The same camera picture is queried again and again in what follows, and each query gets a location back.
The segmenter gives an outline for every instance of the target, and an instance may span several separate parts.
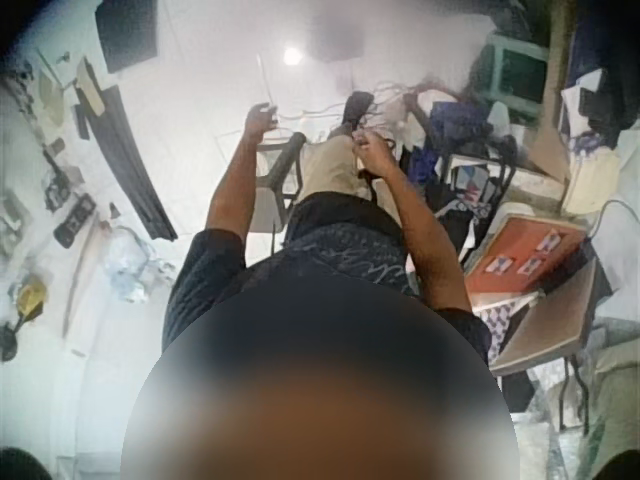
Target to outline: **table leg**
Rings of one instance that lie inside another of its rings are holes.
[[[564,394],[569,386],[569,361],[564,358],[564,382],[562,383],[562,389],[560,390],[560,398],[558,399],[558,418],[559,418],[559,430],[562,432],[567,427],[564,426]]]
[[[570,361],[576,376],[576,381],[582,390],[582,411],[584,412],[583,435],[586,437],[589,434],[589,387],[584,382],[580,376],[580,372],[578,371],[578,358],[575,355],[571,355]]]

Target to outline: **yellow object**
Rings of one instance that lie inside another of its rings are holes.
[[[31,277],[18,294],[16,307],[21,317],[28,317],[47,297],[47,287],[37,277]]]

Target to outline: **hand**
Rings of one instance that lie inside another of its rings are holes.
[[[265,133],[278,126],[278,121],[274,117],[278,107],[267,107],[269,107],[268,103],[251,107],[244,124],[244,138],[258,144],[264,139]]]
[[[387,142],[377,133],[358,130],[353,139],[353,153],[362,160],[368,172],[386,179],[399,168]]]

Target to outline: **wall-mounted tool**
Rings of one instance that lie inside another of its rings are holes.
[[[45,160],[51,166],[52,170],[52,176],[47,182],[44,190],[44,202],[47,210],[51,213],[64,205],[71,195],[69,178],[54,160],[54,157],[64,150],[64,147],[64,140],[58,138],[42,152]]]
[[[18,353],[17,333],[25,323],[34,321],[42,314],[46,298],[47,287],[39,278],[31,276],[22,285],[16,298],[18,323],[14,328],[4,325],[0,329],[0,350],[2,351],[3,362],[8,362],[15,358]]]
[[[53,231],[53,236],[58,243],[64,248],[71,247],[76,238],[76,234],[80,231],[95,208],[96,203],[88,193],[85,193],[80,197],[78,199],[78,203],[74,205],[67,219],[58,225]]]

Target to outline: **sticker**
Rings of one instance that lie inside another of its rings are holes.
[[[536,251],[544,255],[549,255],[558,245],[560,245],[561,241],[562,235],[560,235],[556,230],[551,230],[536,247]]]
[[[504,255],[497,256],[493,262],[484,269],[485,273],[494,273],[496,275],[502,275],[509,267],[513,265],[513,258],[505,257]]]
[[[542,265],[542,260],[536,257],[531,257],[518,269],[518,275],[526,275],[529,277],[540,265]]]

